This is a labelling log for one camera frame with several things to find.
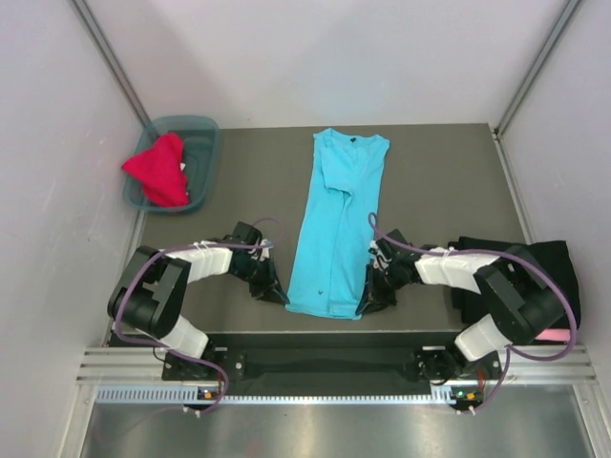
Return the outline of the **cyan t shirt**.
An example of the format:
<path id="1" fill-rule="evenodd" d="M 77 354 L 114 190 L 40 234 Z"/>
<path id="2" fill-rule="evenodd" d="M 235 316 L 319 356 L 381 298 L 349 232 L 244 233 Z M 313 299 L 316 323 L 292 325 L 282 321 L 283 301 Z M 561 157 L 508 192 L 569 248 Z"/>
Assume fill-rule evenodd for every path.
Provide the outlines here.
<path id="1" fill-rule="evenodd" d="M 369 245 L 390 141 L 326 129 L 313 136 L 313 166 L 288 287 L 289 312 L 358 320 Z"/>

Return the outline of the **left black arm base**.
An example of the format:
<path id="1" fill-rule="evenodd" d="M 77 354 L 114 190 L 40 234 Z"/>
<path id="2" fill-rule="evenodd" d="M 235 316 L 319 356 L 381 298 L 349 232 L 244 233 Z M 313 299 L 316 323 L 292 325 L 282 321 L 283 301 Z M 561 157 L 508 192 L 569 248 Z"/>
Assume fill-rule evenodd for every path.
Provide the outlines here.
<path id="1" fill-rule="evenodd" d="M 162 363 L 161 379 L 172 382 L 223 382 L 222 374 L 214 367 L 180 358 L 166 348 L 153 347 L 153 356 Z M 230 381 L 239 379 L 245 368 L 246 352 L 230 345 L 221 337 L 211 337 L 201 358 L 222 368 Z"/>

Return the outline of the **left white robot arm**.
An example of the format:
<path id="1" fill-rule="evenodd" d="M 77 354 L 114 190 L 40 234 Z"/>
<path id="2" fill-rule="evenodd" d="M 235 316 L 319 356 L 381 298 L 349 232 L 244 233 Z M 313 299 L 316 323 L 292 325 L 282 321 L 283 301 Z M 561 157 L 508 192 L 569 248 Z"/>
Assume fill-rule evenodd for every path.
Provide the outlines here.
<path id="1" fill-rule="evenodd" d="M 221 239 L 158 250 L 140 246 L 130 258 L 107 306 L 115 333 L 129 344 L 156 344 L 183 357 L 196 378 L 216 369 L 209 337 L 181 314 L 187 286 L 231 275 L 248 284 L 257 301 L 289 303 L 275 269 L 274 242 L 254 225 L 239 221 Z"/>

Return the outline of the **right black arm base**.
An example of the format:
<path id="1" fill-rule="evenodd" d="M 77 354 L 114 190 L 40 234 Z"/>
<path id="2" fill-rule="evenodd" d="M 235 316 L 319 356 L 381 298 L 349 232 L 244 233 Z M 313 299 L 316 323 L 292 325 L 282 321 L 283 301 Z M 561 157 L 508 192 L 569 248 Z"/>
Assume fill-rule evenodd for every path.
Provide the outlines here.
<path id="1" fill-rule="evenodd" d="M 474 381 L 480 375 L 484 381 L 497 380 L 502 372 L 496 353 L 470 362 L 454 346 L 417 348 L 414 360 L 419 378 L 438 385 L 452 380 Z"/>

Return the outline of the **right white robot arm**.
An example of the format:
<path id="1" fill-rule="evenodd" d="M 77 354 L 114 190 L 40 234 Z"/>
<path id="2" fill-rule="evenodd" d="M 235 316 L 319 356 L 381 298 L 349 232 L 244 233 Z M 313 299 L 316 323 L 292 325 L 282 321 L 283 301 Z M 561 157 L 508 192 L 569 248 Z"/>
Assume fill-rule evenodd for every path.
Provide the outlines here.
<path id="1" fill-rule="evenodd" d="M 511 244 L 503 251 L 417 248 L 393 230 L 380 234 L 369 253 L 359 315 L 395 305 L 397 292 L 409 284 L 446 286 L 479 298 L 483 317 L 457 334 L 446 350 L 446 367 L 456 377 L 470 376 L 491 353 L 531 344 L 561 319 L 568 323 L 567 344 L 576 342 L 578 321 L 569 297 L 529 245 Z"/>

